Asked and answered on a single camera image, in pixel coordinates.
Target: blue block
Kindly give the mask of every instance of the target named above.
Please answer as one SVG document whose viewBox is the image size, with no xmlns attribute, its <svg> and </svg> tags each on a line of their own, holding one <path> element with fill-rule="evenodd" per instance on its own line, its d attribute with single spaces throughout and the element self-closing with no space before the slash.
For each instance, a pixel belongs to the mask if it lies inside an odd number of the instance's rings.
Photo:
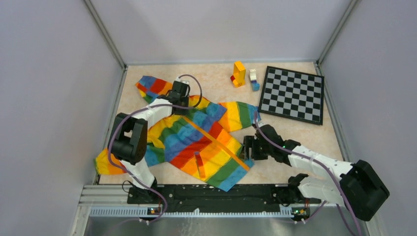
<svg viewBox="0 0 417 236">
<path fill-rule="evenodd" d="M 251 83 L 251 85 L 252 85 L 252 90 L 253 90 L 253 91 L 258 91 L 258 90 L 259 90 L 259 88 L 261 87 L 261 86 L 259 85 L 259 83 L 258 83 L 258 82 L 256 82 L 256 83 Z"/>
</svg>

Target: red stripe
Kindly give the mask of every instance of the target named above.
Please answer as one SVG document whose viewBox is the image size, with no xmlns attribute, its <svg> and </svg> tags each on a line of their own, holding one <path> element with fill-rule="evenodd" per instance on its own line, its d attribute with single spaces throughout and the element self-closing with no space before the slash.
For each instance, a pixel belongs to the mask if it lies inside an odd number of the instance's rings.
<svg viewBox="0 0 417 236">
<path fill-rule="evenodd" d="M 155 83 L 153 83 L 152 87 L 150 87 L 150 91 L 159 94 L 159 92 L 164 89 L 166 83 L 167 82 L 163 80 L 155 80 Z"/>
<path fill-rule="evenodd" d="M 197 160 L 197 168 L 198 168 L 198 173 L 200 175 L 200 178 L 205 178 L 206 177 L 206 172 L 204 171 L 203 159 L 201 158 L 201 156 L 198 152 L 195 152 L 194 155 L 195 155 L 196 160 Z"/>
<path fill-rule="evenodd" d="M 141 85 L 139 82 L 136 83 L 136 87 L 142 92 L 147 92 L 148 91 L 148 89 L 146 87 L 144 87 L 143 85 Z"/>
<path fill-rule="evenodd" d="M 214 122 L 210 131 L 208 132 L 213 138 L 217 139 L 222 131 L 219 123 Z M 182 150 L 170 163 L 181 169 L 187 162 L 194 157 L 194 152 L 201 151 L 211 144 L 211 140 L 203 136 L 199 141 L 192 143 Z"/>
</svg>

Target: cable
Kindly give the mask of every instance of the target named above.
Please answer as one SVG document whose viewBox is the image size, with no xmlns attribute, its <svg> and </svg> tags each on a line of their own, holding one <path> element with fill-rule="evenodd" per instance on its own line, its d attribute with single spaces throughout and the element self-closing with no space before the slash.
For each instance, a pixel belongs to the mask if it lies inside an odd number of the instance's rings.
<svg viewBox="0 0 417 236">
<path fill-rule="evenodd" d="M 198 88 L 200 89 L 200 98 L 199 98 L 199 100 L 198 100 L 198 102 L 197 102 L 197 104 L 195 104 L 193 107 L 182 107 L 182 106 L 177 106 L 177 105 L 173 105 L 173 104 L 156 104 L 156 105 L 153 105 L 153 106 L 149 106 L 149 108 L 156 108 L 156 107 L 164 107 L 164 106 L 166 106 L 166 107 L 175 107 L 175 108 L 180 108 L 180 109 L 186 109 L 186 110 L 191 110 L 191 109 L 194 109 L 194 108 L 196 108 L 199 104 L 200 104 L 200 102 L 201 102 L 201 100 L 202 100 L 202 97 L 203 97 L 203 90 L 202 90 L 202 88 L 201 88 L 201 85 L 200 85 L 200 83 L 198 82 L 198 80 L 197 80 L 197 78 L 195 78 L 194 76 L 192 76 L 192 75 L 188 75 L 188 74 L 184 74 L 184 75 L 181 75 L 181 76 L 179 76 L 179 78 L 181 78 L 181 77 L 184 77 L 184 76 L 189 76 L 189 77 L 191 77 L 191 78 L 193 78 L 194 80 L 195 80 L 195 82 L 197 83 L 197 85 L 198 85 Z M 119 125 L 116 127 L 116 129 L 115 129 L 115 131 L 114 131 L 114 133 L 113 133 L 113 135 L 112 135 L 112 137 L 110 138 L 110 141 L 109 141 L 109 146 L 108 146 L 108 153 L 107 153 L 107 159 L 109 160 L 109 162 L 110 162 L 110 164 L 111 165 L 113 165 L 113 166 L 115 166 L 115 167 L 117 167 L 117 168 L 119 168 L 119 169 L 121 169 L 121 170 L 123 170 L 123 171 L 125 171 L 126 173 L 128 173 L 135 181 L 137 181 L 141 186 L 143 186 L 145 189 L 147 189 L 147 190 L 149 190 L 149 191 L 151 191 L 151 192 L 153 192 L 153 193 L 155 193 L 156 195 L 158 195 L 163 201 L 164 201 L 164 204 L 165 204 L 165 206 L 163 207 L 163 209 L 162 209 L 162 211 L 160 212 L 160 214 L 155 218 L 155 219 L 153 219 L 153 220 L 151 220 L 151 221 L 149 221 L 149 223 L 152 223 L 152 222 L 154 222 L 154 221 L 156 221 L 156 220 L 158 220 L 159 218 L 161 218 L 161 216 L 165 213 L 165 211 L 167 210 L 167 206 L 168 206 L 168 202 L 167 202 L 167 200 L 164 198 L 164 196 L 162 195 L 162 194 L 160 194 L 158 191 L 156 191 L 156 190 L 154 190 L 154 189 L 152 189 L 152 188 L 149 188 L 148 186 L 146 186 L 146 185 L 144 185 L 136 176 L 134 176 L 134 174 L 133 173 L 131 173 L 129 170 L 127 170 L 125 167 L 123 167 L 123 166 L 120 166 L 120 165 L 118 165 L 118 164 L 116 164 L 116 163 L 114 163 L 113 161 L 112 161 L 112 159 L 111 159 L 111 153 L 112 153 L 112 147 L 113 147 L 113 143 L 114 143 L 114 141 L 115 141 L 115 139 L 116 139 L 116 134 L 120 131 L 120 129 L 121 129 L 121 127 L 122 127 L 122 125 L 129 119 L 129 118 L 131 118 L 133 115 L 135 115 L 135 114 L 137 114 L 137 113 L 140 113 L 140 112 L 143 112 L 143 111 L 145 111 L 145 110 L 148 110 L 149 109 L 148 107 L 144 107 L 144 108 L 142 108 L 142 109 L 139 109 L 139 110 L 137 110 L 137 111 L 134 111 L 134 112 L 132 112 L 131 114 L 129 114 L 129 115 L 127 115 L 120 123 L 119 123 Z M 113 226 L 111 229 L 109 229 L 104 235 L 107 235 L 107 233 L 109 233 L 109 232 L 112 232 L 115 228 L 117 228 L 118 226 L 120 226 L 120 225 L 122 225 L 122 224 L 124 224 L 125 222 L 128 222 L 128 221 L 130 221 L 130 220 L 133 220 L 133 219 L 128 219 L 128 220 L 124 220 L 124 221 L 122 221 L 122 222 L 120 222 L 120 223 L 118 223 L 117 225 L 115 225 L 115 226 Z"/>
<path fill-rule="evenodd" d="M 123 183 L 121 183 L 121 189 L 123 190 L 123 192 L 125 192 L 125 193 L 129 193 L 129 191 L 126 191 L 125 189 L 124 189 L 124 183 L 125 182 L 129 182 L 130 183 L 130 185 L 132 185 L 133 187 L 135 186 L 135 185 L 133 185 L 133 183 L 132 182 L 130 182 L 130 181 L 128 181 L 128 180 L 125 180 L 125 181 L 123 181 Z"/>
<path fill-rule="evenodd" d="M 198 82 L 198 80 L 197 80 L 194 76 L 192 76 L 192 75 L 189 75 L 189 74 L 183 74 L 183 75 L 178 76 L 178 78 L 180 79 L 180 78 L 182 78 L 182 77 L 184 77 L 184 76 L 188 76 L 188 77 L 193 78 L 193 79 L 195 80 L 195 82 L 197 82 L 198 88 L 200 89 L 200 97 L 199 97 L 199 99 L 198 99 L 198 102 L 197 102 L 197 104 L 196 104 L 196 105 L 194 105 L 194 106 L 193 106 L 193 108 L 196 108 L 196 107 L 200 104 L 201 99 L 203 99 L 203 89 L 201 88 L 201 84 Z"/>
<path fill-rule="evenodd" d="M 349 232 L 350 232 L 353 236 L 356 236 L 356 235 L 353 233 L 353 230 L 351 229 L 351 227 L 349 227 L 348 222 L 346 221 L 346 218 L 345 218 L 345 216 L 343 215 L 342 209 L 340 208 L 339 204 L 336 204 L 336 206 L 337 206 L 337 210 L 338 210 L 338 211 L 339 211 L 339 213 L 340 213 L 340 216 L 342 217 L 343 223 L 345 223 L 345 225 L 346 225 L 346 228 L 348 228 Z"/>
<path fill-rule="evenodd" d="M 262 130 L 259 128 L 259 125 L 258 125 L 258 122 L 257 122 L 257 117 L 258 117 L 258 112 L 257 111 L 255 111 L 255 113 L 254 113 L 254 119 L 255 119 L 255 126 L 256 126 L 256 131 L 258 131 L 261 135 L 262 135 L 262 137 L 265 139 L 265 140 L 267 140 L 270 144 L 272 144 L 274 147 L 276 147 L 276 148 L 278 148 L 278 149 L 280 149 L 280 150 L 282 150 L 282 151 L 285 151 L 285 152 L 287 152 L 287 153 L 289 153 L 289 154 L 294 154 L 294 155 L 297 155 L 297 156 L 300 156 L 300 157 L 304 157 L 304 158 L 306 158 L 307 160 L 311 160 L 311 157 L 309 157 L 309 156 L 307 156 L 307 155 L 303 155 L 303 154 L 301 154 L 301 153 L 297 153 L 297 152 L 294 152 L 294 151 L 292 151 L 292 150 L 288 150 L 288 149 L 285 149 L 285 148 L 283 148 L 283 147 L 281 147 L 280 145 L 278 145 L 278 144 L 276 144 L 276 143 L 274 143 L 272 140 L 270 140 L 263 132 L 262 132 Z M 321 167 L 323 167 L 323 169 L 329 174 L 329 176 L 331 177 L 331 179 L 333 180 L 333 182 L 334 182 L 334 184 L 336 185 L 336 187 L 337 187 L 337 189 L 339 190 L 339 192 L 340 192 L 340 194 L 342 195 L 342 198 L 343 198 L 343 201 L 345 202 L 345 205 L 346 205 L 346 207 L 348 208 L 348 210 L 349 210 L 349 213 L 351 214 L 351 216 L 352 216 L 352 218 L 353 218 L 353 221 L 354 221 L 354 223 L 355 223 L 355 226 L 356 226 L 356 229 L 357 229 L 357 231 L 358 231 L 358 234 L 359 234 L 359 236 L 362 236 L 362 231 L 360 230 L 360 226 L 359 226 L 359 222 L 357 221 L 357 219 L 356 219 L 356 216 L 355 216 L 355 213 L 353 212 L 353 209 L 352 209 L 352 206 L 350 205 L 350 203 L 349 203 L 349 201 L 348 201 L 348 199 L 346 198 L 346 195 L 345 195 L 345 193 L 343 192 L 343 190 L 342 190 L 342 188 L 340 187 L 340 184 L 339 184 L 339 182 L 337 182 L 337 179 L 336 179 L 336 177 L 333 175 L 333 173 L 327 168 L 327 166 L 325 166 L 322 162 L 320 162 L 320 161 L 318 161 L 318 160 L 316 160 L 316 159 L 313 159 L 313 161 L 315 162 L 315 163 L 317 163 L 317 164 L 319 164 Z"/>
<path fill-rule="evenodd" d="M 279 203 L 279 204 L 281 204 L 281 205 L 283 205 L 284 207 L 289 207 L 289 206 L 290 206 L 290 203 L 288 203 L 288 204 L 284 204 L 284 203 L 281 201 L 281 199 L 278 197 L 278 194 L 276 195 L 276 199 L 278 200 L 278 203 Z"/>
</svg>

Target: toy block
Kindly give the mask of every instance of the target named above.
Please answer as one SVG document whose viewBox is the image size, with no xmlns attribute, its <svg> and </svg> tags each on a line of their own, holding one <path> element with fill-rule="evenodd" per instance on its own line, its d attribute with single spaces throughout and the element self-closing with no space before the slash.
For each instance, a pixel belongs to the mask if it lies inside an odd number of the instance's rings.
<svg viewBox="0 0 417 236">
<path fill-rule="evenodd" d="M 250 85 L 252 86 L 252 90 L 253 91 L 258 91 L 261 86 L 259 85 L 258 81 L 256 81 L 256 70 L 255 69 L 249 70 L 249 80 L 250 80 Z"/>
<path fill-rule="evenodd" d="M 233 75 L 230 77 L 230 80 L 236 88 L 245 85 L 245 74 L 246 69 L 242 62 L 236 61 L 233 66 Z"/>
</svg>

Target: white wall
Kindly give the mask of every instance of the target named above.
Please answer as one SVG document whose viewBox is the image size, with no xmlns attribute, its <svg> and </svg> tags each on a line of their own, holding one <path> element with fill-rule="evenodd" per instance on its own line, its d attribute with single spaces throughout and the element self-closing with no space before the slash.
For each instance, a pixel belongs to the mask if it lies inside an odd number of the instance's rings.
<svg viewBox="0 0 417 236">
<path fill-rule="evenodd" d="M 371 163 L 391 192 L 389 235 L 416 235 L 417 1 L 359 3 L 323 70 L 351 158 Z"/>
<path fill-rule="evenodd" d="M 121 69 L 81 0 L 0 1 L 0 235 L 68 235 Z"/>
<path fill-rule="evenodd" d="M 128 64 L 317 60 L 349 0 L 92 0 Z"/>
</svg>

